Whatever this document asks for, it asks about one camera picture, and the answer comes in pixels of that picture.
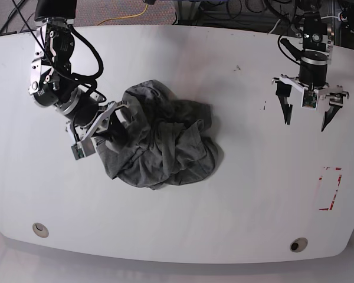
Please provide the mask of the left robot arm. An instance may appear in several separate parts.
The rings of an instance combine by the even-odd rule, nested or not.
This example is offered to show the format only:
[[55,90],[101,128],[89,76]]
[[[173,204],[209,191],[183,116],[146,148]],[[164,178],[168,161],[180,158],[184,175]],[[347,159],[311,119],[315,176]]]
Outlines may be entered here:
[[290,61],[299,66],[296,77],[281,75],[273,79],[277,85],[276,96],[281,105],[284,123],[290,124],[293,106],[288,98],[292,90],[301,94],[301,107],[315,110],[320,100],[329,101],[321,126],[324,131],[337,112],[343,107],[343,100],[349,93],[341,85],[330,86],[326,81],[327,69],[332,59],[334,32],[330,24],[322,21],[320,1],[294,1],[294,8],[300,8],[302,15],[293,14],[289,27],[299,29],[302,49],[296,48],[288,39],[279,36],[278,47],[284,46],[291,54]]

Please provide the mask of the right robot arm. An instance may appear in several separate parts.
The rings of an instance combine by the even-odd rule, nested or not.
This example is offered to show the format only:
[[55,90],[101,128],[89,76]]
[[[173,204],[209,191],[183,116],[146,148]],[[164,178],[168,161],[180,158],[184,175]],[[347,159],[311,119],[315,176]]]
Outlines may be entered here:
[[[35,21],[39,24],[31,63],[29,94],[40,107],[53,106],[68,119],[67,131],[76,159],[95,153],[93,139],[98,138],[112,151],[127,144],[128,133],[116,111],[124,101],[107,102],[97,91],[97,79],[104,71],[103,60],[96,49],[73,27],[76,1],[38,1]],[[93,53],[98,70],[93,75],[72,72],[70,58],[79,39]]]

